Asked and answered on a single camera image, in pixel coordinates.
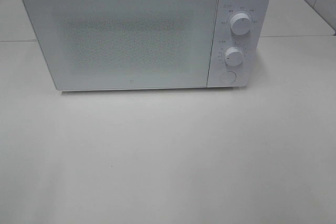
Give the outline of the round white door button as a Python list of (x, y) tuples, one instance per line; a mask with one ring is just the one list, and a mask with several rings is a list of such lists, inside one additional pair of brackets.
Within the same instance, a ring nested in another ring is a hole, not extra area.
[(221, 75), (220, 81), (223, 86), (230, 87), (236, 81), (236, 73), (226, 71)]

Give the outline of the white microwave knob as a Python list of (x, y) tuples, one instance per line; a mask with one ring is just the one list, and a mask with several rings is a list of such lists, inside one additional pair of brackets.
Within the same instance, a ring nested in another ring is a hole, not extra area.
[(239, 47), (230, 47), (225, 51), (224, 59), (228, 66), (236, 67), (243, 62), (244, 53)]
[(248, 33), (252, 25), (252, 17), (244, 11), (232, 14), (229, 19), (230, 29), (234, 35), (241, 36)]

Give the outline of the white microwave door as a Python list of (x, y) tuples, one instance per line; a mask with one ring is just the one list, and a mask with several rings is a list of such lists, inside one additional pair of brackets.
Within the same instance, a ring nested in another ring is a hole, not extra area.
[(202, 88), (217, 0), (23, 0), (57, 90)]

